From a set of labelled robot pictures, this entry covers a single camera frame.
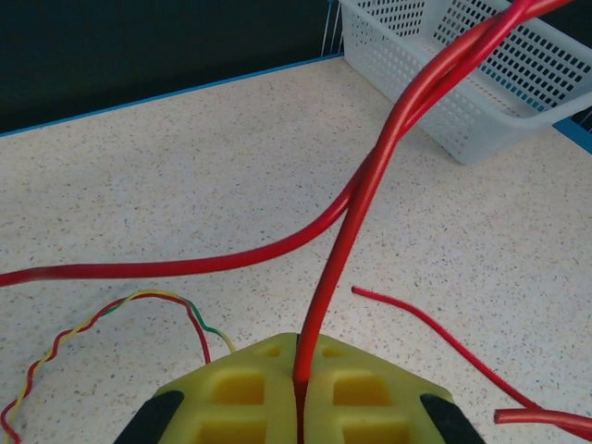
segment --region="red cable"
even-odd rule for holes
[[[199,322],[197,321],[197,319],[195,318],[195,315],[193,314],[193,311],[191,310],[191,306],[184,302],[182,299],[176,299],[176,298],[172,298],[170,296],[166,296],[164,294],[152,294],[152,293],[146,293],[146,294],[142,294],[140,296],[135,297],[133,300],[139,300],[139,299],[146,299],[146,298],[158,298],[158,299],[163,299],[165,301],[171,301],[171,302],[176,302],[179,303],[181,305],[183,305],[185,307],[185,309],[187,310],[187,315],[189,316],[189,319],[191,320],[191,323],[193,324],[193,326],[195,327],[195,330],[197,331],[197,334],[200,338],[200,342],[202,344],[202,349],[203,349],[203,360],[205,361],[206,364],[210,364],[211,362],[211,357],[210,357],[210,349],[207,345],[207,341],[205,339],[205,334],[204,331],[202,330],[202,327],[200,326]],[[125,301],[125,298],[122,299],[118,299],[117,301],[113,301],[111,303],[109,303],[106,307],[104,307],[103,309],[101,309],[101,311],[99,311],[97,314],[95,314],[91,321],[89,322],[89,324],[84,327],[81,328],[79,330],[79,333],[82,333],[83,331],[88,330],[89,328],[93,327],[94,324],[96,324],[96,322],[103,316],[105,315],[106,312],[108,312],[109,310],[111,310],[113,307],[119,305],[120,303],[122,303],[123,301]],[[50,362],[52,361],[56,356],[57,356],[57,351],[59,349],[59,341],[66,336],[68,333],[70,333],[72,331],[72,329],[69,330],[65,330],[62,331],[59,335],[57,335],[54,339],[54,344],[52,346],[52,353],[49,356],[49,358],[47,359],[46,362]],[[33,372],[35,371],[35,368],[37,367],[37,364],[39,363],[39,361],[36,361],[35,363],[33,363],[30,367],[29,367],[29,371],[27,372],[27,388],[25,389],[25,398],[27,398],[29,396],[29,394],[31,393],[32,389],[33,389]],[[17,432],[10,426],[10,424],[8,423],[6,417],[8,416],[8,414],[10,413],[10,411],[12,410],[12,408],[16,405],[17,400],[14,400],[12,402],[10,402],[7,407],[2,411],[2,413],[0,414],[0,425],[2,426],[2,428],[4,428],[4,430],[6,431],[6,433],[15,441],[15,444],[19,444],[20,443],[20,436],[19,434],[17,434]]]
[[[526,398],[525,395],[520,393],[516,388],[512,387],[506,381],[504,381],[499,375],[497,375],[493,370],[487,367],[482,361],[479,360],[474,354],[472,354],[466,347],[464,347],[456,338],[454,338],[451,333],[449,333],[446,328],[444,328],[441,324],[438,323],[437,320],[430,317],[428,314],[422,312],[419,308],[404,302],[400,301],[395,298],[391,298],[384,294],[376,293],[370,290],[361,289],[360,287],[353,286],[351,287],[351,292],[357,294],[359,296],[372,299],[373,301],[387,303],[389,305],[393,305],[395,307],[401,308],[406,312],[414,315],[415,317],[419,318],[425,324],[427,324],[430,328],[432,328],[436,333],[440,335],[441,338],[446,340],[449,345],[456,350],[464,359],[466,359],[474,368],[476,368],[483,376],[489,379],[493,384],[495,384],[498,388],[503,390],[508,396],[514,399],[516,402],[522,404],[526,409],[529,411],[541,411],[545,412],[543,408],[536,404],[534,401],[529,400]],[[587,429],[585,432],[578,428],[573,428],[569,426],[562,426],[557,424],[565,430],[573,435],[576,435],[580,438],[590,440],[592,439],[592,430]]]
[[[528,8],[525,14],[525,19],[532,19],[542,14],[546,14],[569,1],[571,0],[540,0]],[[437,83],[442,76],[454,67],[458,60],[462,58],[462,55],[467,48],[474,46],[496,19],[497,18],[491,18],[476,26],[457,39],[457,41],[454,42],[454,45],[445,48],[445,50],[438,55],[438,60],[441,63],[441,66],[433,66],[434,70],[431,73],[431,76],[427,76],[427,73],[422,73],[424,75],[422,81],[426,82],[424,85],[425,90],[423,91],[424,96],[429,97],[427,92],[431,86]],[[411,122],[416,121],[419,116],[421,116],[420,113],[423,112],[422,110],[416,108],[413,117],[406,122],[403,132],[411,128],[413,125]],[[365,169],[371,154],[369,154],[364,160],[364,163],[358,167],[356,174],[351,178],[350,182],[335,202],[312,224],[297,233],[292,234],[286,239],[246,252],[185,261],[134,264],[56,265],[27,268],[0,275],[0,287],[8,287],[34,280],[170,278],[198,275],[255,265],[279,257],[302,247],[304,244],[318,237],[334,224],[337,219],[339,219],[349,205],[352,191],[354,190],[363,169]]]
[[[493,420],[496,424],[551,424],[580,430],[592,437],[592,418],[554,410],[499,409]]]
[[[468,48],[469,53],[467,58],[460,62],[455,69],[450,71],[447,77],[438,84],[439,87],[435,88],[431,93],[432,95],[425,100],[434,104],[443,94],[450,90],[450,87],[464,79],[479,63],[487,58],[487,55],[503,41],[515,26],[524,21],[524,14],[531,5],[533,5],[533,0],[516,0],[506,12],[497,15],[496,18],[490,19],[491,25],[489,28],[483,26],[481,30],[473,30],[473,33],[480,32],[481,39],[476,42],[475,46]],[[458,51],[457,42],[448,46],[444,50],[444,53],[456,54]],[[366,174],[361,178],[352,196],[350,209],[341,225],[325,269],[319,279],[313,300],[304,320],[294,362],[294,392],[298,409],[301,412],[301,419],[303,419],[302,411],[306,387],[311,374],[315,346],[331,297],[337,287],[341,272],[347,262],[360,227],[364,222],[368,208],[376,194],[380,180],[389,165],[396,144],[404,135],[405,129],[414,123],[414,121],[408,122],[407,119],[408,117],[420,117],[420,115],[414,113],[414,110],[420,107],[420,100],[422,97],[425,97],[422,94],[424,91],[422,80],[426,77],[434,78],[434,68],[440,66],[440,63],[440,55],[432,59],[422,69],[393,107],[392,112],[388,116],[387,123],[378,138],[375,153],[372,155],[370,164],[365,170]]]
[[[186,261],[38,266],[0,275],[0,287],[8,287],[33,280],[169,278],[215,273],[260,264],[302,247],[331,227],[345,212],[352,190],[355,188],[366,164],[367,158],[358,167],[338,198],[312,224],[285,239],[269,245],[246,252]]]

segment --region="red cable end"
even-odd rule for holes
[[[499,409],[493,420],[495,424],[549,424],[592,441],[592,418],[577,414],[540,409]]]
[[[296,421],[298,429],[298,444],[304,444],[304,404],[308,381],[294,379],[294,399],[296,400]]]

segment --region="white speckled surface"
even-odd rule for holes
[[[371,148],[389,102],[332,60],[0,139],[0,270],[192,258],[312,221]],[[335,229],[248,269],[0,289],[0,401],[54,335],[115,298],[191,298],[239,347],[297,330]],[[581,442],[494,426],[515,404],[409,315],[437,319],[548,408],[592,414],[592,156],[554,130],[477,166],[421,131],[401,144],[330,306],[325,332],[449,389],[487,443]],[[213,355],[221,341],[210,337]],[[201,365],[183,310],[135,302],[47,365],[18,418],[25,443],[112,443],[154,390]]]

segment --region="blue edge trim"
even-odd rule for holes
[[[249,79],[251,77],[261,76],[263,74],[269,74],[271,72],[283,71],[284,69],[301,67],[303,65],[310,65],[311,63],[320,62],[320,61],[323,61],[323,60],[329,60],[331,58],[337,58],[337,57],[341,57],[341,56],[343,56],[343,53],[334,54],[334,55],[325,55],[325,56],[322,56],[322,57],[313,58],[311,60],[305,60],[303,62],[297,62],[297,63],[292,63],[290,65],[284,65],[282,67],[264,69],[263,71],[256,71],[256,72],[253,72],[251,74],[244,74],[242,76],[232,77],[230,79],[213,81],[211,83],[206,83],[204,85],[194,86],[194,87],[191,87],[191,88],[187,88],[185,90],[168,92],[166,94],[155,95],[153,97],[148,97],[146,99],[137,100],[135,102],[128,102],[128,103],[123,104],[123,105],[111,106],[111,107],[108,107],[108,108],[98,109],[98,110],[92,111],[90,113],[79,114],[77,116],[61,118],[59,120],[53,120],[51,122],[42,123],[40,125],[33,125],[33,126],[27,127],[27,128],[21,128],[21,129],[15,129],[13,131],[3,132],[3,133],[0,133],[0,138],[5,137],[5,136],[11,136],[13,134],[18,134],[20,132],[25,132],[25,131],[30,131],[30,130],[37,130],[38,128],[50,127],[50,126],[56,125],[58,123],[69,122],[71,120],[78,120],[79,118],[96,116],[98,114],[108,113],[109,111],[115,111],[116,109],[127,108],[128,106],[135,106],[135,105],[140,105],[140,104],[146,104],[148,102],[153,102],[154,100],[166,99],[167,97],[174,97],[176,95],[180,95],[180,94],[184,94],[184,93],[191,93],[193,91],[199,91],[199,90],[203,90],[205,88],[211,88],[213,86],[223,85],[225,83],[231,83],[233,81],[245,80],[245,79]]]
[[[337,57],[341,57],[341,56],[343,56],[343,53],[334,54],[334,55],[325,55],[322,57],[313,58],[311,60],[305,60],[303,62],[292,63],[290,65],[285,65],[283,67],[265,69],[263,71],[256,71],[254,73],[245,74],[243,76],[233,77],[233,78],[226,79],[226,80],[214,81],[211,83],[206,83],[204,85],[195,86],[192,88],[187,88],[185,90],[169,92],[167,94],[156,95],[154,97],[149,97],[147,99],[138,100],[136,102],[129,102],[129,103],[123,104],[123,105],[117,105],[117,106],[111,106],[109,108],[99,109],[97,111],[92,111],[91,113],[80,114],[80,115],[74,116],[74,117],[62,118],[60,120],[55,120],[52,122],[43,123],[41,125],[34,125],[32,127],[27,127],[27,128],[23,128],[23,129],[15,129],[14,131],[4,132],[4,133],[0,134],[0,138],[5,137],[5,136],[10,136],[13,134],[18,134],[20,132],[25,132],[25,131],[29,131],[29,130],[36,130],[38,128],[56,125],[58,123],[64,123],[64,122],[69,122],[71,120],[77,120],[79,118],[96,116],[98,114],[107,113],[109,111],[114,111],[114,110],[120,109],[120,108],[126,108],[128,106],[145,104],[148,102],[152,102],[154,100],[160,100],[160,99],[165,99],[167,97],[173,97],[173,96],[179,95],[179,94],[190,93],[193,91],[199,91],[199,90],[203,90],[205,88],[211,88],[213,86],[223,85],[225,83],[231,83],[233,81],[245,80],[245,79],[249,79],[251,77],[261,76],[263,74],[269,74],[271,72],[277,72],[277,71],[282,71],[284,69],[301,67],[304,65],[309,65],[311,63],[316,63],[316,62],[320,62],[323,60],[329,60],[331,58],[337,58]],[[561,132],[565,137],[571,139],[572,141],[574,141],[575,143],[580,145],[582,148],[584,148],[586,151],[588,151],[589,153],[592,154],[592,133],[586,131],[584,128],[580,127],[577,123],[575,123],[573,120],[571,120],[569,118],[566,118],[566,119],[562,120],[561,122],[557,122],[553,126],[555,127],[556,130]]]

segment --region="yellow foam block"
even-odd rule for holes
[[[306,444],[444,444],[420,396],[444,388],[376,356],[321,337],[304,409]]]
[[[159,389],[184,400],[159,444],[296,444],[296,334],[214,361]],[[321,336],[304,410],[306,444],[444,444],[420,395],[444,388]]]
[[[163,386],[155,396],[185,399],[159,444],[296,444],[295,354],[296,335],[282,334]]]

